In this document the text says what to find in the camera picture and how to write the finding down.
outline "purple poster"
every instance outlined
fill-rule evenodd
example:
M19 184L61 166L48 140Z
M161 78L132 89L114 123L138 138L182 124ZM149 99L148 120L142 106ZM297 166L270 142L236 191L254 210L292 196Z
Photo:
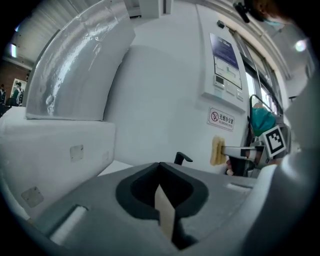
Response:
M210 39L213 55L239 70L236 55L231 43L212 33L210 33Z

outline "brick wall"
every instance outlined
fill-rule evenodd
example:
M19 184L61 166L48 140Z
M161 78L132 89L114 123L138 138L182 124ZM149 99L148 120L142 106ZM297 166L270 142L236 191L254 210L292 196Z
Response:
M10 97L12 85L15 79L26 81L26 76L29 73L28 69L2 60L0 62L0 85L4 84L6 98Z

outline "teal cloth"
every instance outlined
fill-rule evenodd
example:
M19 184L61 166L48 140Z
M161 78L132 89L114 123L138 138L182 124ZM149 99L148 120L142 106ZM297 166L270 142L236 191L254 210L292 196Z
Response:
M252 109L252 128L255 136L270 130L276 125L275 116L265 108Z

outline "sponge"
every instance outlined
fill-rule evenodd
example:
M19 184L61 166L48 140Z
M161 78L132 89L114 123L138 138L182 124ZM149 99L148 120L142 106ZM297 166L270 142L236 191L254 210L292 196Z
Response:
M214 136L212 140L212 152L210 164L212 166L224 164L227 160L226 156L221 153L222 147L225 146L225 139L219 136Z

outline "ceiling light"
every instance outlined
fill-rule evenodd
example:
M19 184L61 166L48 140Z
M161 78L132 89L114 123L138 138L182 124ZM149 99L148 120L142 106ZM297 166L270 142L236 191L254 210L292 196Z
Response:
M297 52L303 52L307 48L307 44L305 40L299 40L295 43L295 49Z
M14 58L17 57L17 47L14 44L11 44L11 56Z

